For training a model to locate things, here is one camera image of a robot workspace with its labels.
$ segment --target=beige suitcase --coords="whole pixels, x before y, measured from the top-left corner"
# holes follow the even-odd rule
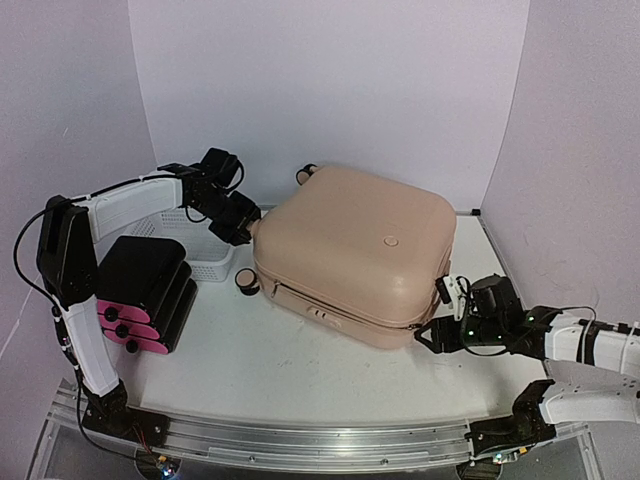
[[[327,166],[254,225],[255,272],[276,304],[399,348],[438,306],[455,228],[439,195]]]

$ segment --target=wire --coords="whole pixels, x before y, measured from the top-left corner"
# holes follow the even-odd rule
[[[184,207],[184,213],[187,216],[187,220],[189,220],[191,223],[202,223],[205,220],[208,219],[208,217],[204,216],[202,217],[200,220],[194,220],[193,218],[191,218],[191,215],[189,214],[189,207]]]
[[[136,457],[134,457],[132,455],[127,455],[126,453],[121,453],[121,452],[118,452],[116,450],[111,450],[111,449],[109,449],[107,447],[103,447],[102,445],[100,445],[100,444],[94,442],[93,440],[91,440],[89,435],[87,435],[87,432],[85,431],[84,427],[82,426],[82,419],[80,418],[80,399],[82,397],[82,377],[83,377],[82,372],[79,371],[79,370],[76,371],[76,379],[78,380],[78,395],[76,397],[76,420],[78,422],[78,428],[80,429],[80,433],[82,434],[84,439],[87,442],[89,442],[91,445],[96,447],[98,450],[102,450],[105,453],[110,453],[112,455],[116,455],[117,457],[121,457],[121,458],[124,458],[126,460],[132,460],[134,462],[146,463],[147,465],[152,465],[152,466],[155,467],[156,464],[154,462],[150,462],[148,460],[145,460],[144,458],[136,458]]]

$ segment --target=white plastic basket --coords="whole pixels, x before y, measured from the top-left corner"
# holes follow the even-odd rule
[[[227,245],[208,230],[211,222],[190,222],[184,209],[152,215],[130,225],[125,235],[135,237],[172,238],[187,251],[191,277],[201,282],[224,282],[229,273],[235,248]]]

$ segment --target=white table surface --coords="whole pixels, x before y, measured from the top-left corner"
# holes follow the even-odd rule
[[[226,282],[199,284],[173,353],[118,351],[132,403],[257,423],[431,424],[508,414],[531,381],[545,378],[541,362],[521,356],[361,344],[262,294],[241,295],[233,277],[251,265],[251,247],[241,247]],[[503,273],[475,217],[458,217],[451,271],[472,282]],[[447,313],[441,306],[438,315]]]

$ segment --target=suitcase zipper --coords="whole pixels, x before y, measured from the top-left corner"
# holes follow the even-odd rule
[[[290,287],[289,285],[285,285],[284,283],[282,283],[280,280],[276,280],[273,282],[273,290],[271,290],[271,298],[276,296],[276,293],[278,291],[278,287],[282,287],[285,290],[288,290],[293,296],[296,296],[298,298],[301,298],[302,300],[305,300],[311,304],[314,305],[318,305],[322,308],[327,308],[329,311],[331,310],[336,310],[337,312],[339,312],[340,315],[344,315],[345,317],[347,317],[350,320],[353,320],[355,322],[358,323],[362,323],[365,325],[375,325],[376,327],[380,327],[380,328],[386,328],[389,330],[417,330],[418,328],[421,328],[423,326],[422,323],[412,323],[410,325],[407,325],[406,327],[390,327],[389,325],[383,325],[381,323],[378,322],[372,322],[370,320],[365,320],[364,318],[360,318],[350,312],[347,312],[341,308],[335,307],[333,305],[329,305],[325,302],[323,302],[322,300],[318,300],[317,298],[311,297],[309,295],[307,295],[304,292],[301,292],[300,290],[296,290],[295,288]]]

